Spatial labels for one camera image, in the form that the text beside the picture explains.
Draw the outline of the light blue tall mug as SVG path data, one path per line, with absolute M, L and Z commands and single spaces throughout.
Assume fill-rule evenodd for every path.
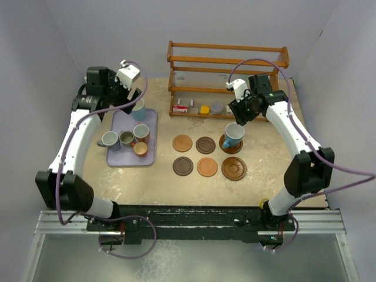
M 146 117 L 146 106 L 143 98 L 136 102 L 132 109 L 131 116 L 138 122 L 142 121 Z

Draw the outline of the teal mug white inside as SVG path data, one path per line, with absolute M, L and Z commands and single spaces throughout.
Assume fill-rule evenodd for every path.
M 224 132 L 222 148 L 236 147 L 244 138 L 245 128 L 236 122 L 229 123 Z

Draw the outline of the ringed brown wooden coaster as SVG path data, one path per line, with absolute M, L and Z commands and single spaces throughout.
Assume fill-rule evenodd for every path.
M 225 141 L 225 134 L 222 134 L 222 136 L 220 137 L 219 139 L 219 147 L 221 148 L 221 150 L 227 154 L 236 154 L 238 152 L 241 151 L 242 147 L 243 147 L 243 141 L 241 140 L 239 144 L 235 145 L 234 147 L 228 147 L 228 148 L 224 148 L 223 147 L 223 143 Z

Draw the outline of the dark walnut coaster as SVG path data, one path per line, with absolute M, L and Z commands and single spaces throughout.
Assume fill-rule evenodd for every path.
M 208 136 L 200 137 L 196 141 L 197 151 L 204 155 L 212 153 L 215 150 L 215 148 L 216 148 L 215 141 Z

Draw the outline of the light wood coaster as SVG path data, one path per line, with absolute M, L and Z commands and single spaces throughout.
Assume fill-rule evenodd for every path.
M 178 152 L 187 152 L 192 144 L 192 139 L 188 135 L 177 135 L 172 141 L 173 148 Z

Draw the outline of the orange terracotta coaster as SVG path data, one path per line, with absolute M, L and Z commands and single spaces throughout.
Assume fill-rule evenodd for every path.
M 210 157 L 203 157 L 197 162 L 197 171 L 204 177 L 214 176 L 217 170 L 217 162 Z

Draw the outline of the dark brown coaster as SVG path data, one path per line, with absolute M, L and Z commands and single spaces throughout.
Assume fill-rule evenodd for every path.
M 179 176 L 187 176 L 193 170 L 193 162 L 188 157 L 178 157 L 172 165 L 173 171 Z

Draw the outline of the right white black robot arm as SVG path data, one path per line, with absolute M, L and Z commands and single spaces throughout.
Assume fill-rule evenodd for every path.
M 302 127 L 282 90 L 273 90 L 266 74 L 254 75 L 245 82 L 236 79 L 226 83 L 235 98 L 229 103 L 236 123 L 244 126 L 263 115 L 277 129 L 292 160 L 284 177 L 284 187 L 263 203 L 261 223 L 268 230 L 288 220 L 291 207 L 306 196 L 317 195 L 331 181 L 334 151 L 323 148 Z

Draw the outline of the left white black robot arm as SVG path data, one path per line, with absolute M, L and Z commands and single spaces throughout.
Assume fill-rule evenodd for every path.
M 121 110 L 130 114 L 145 91 L 132 89 L 132 83 L 145 71 L 135 62 L 123 60 L 120 68 L 89 67 L 84 84 L 71 104 L 69 127 L 62 145 L 46 171 L 38 171 L 35 183 L 47 206 L 58 213 L 62 225 L 64 211 L 100 218 L 107 230 L 120 226 L 118 204 L 94 195 L 83 179 L 83 166 L 93 135 L 104 114 Z

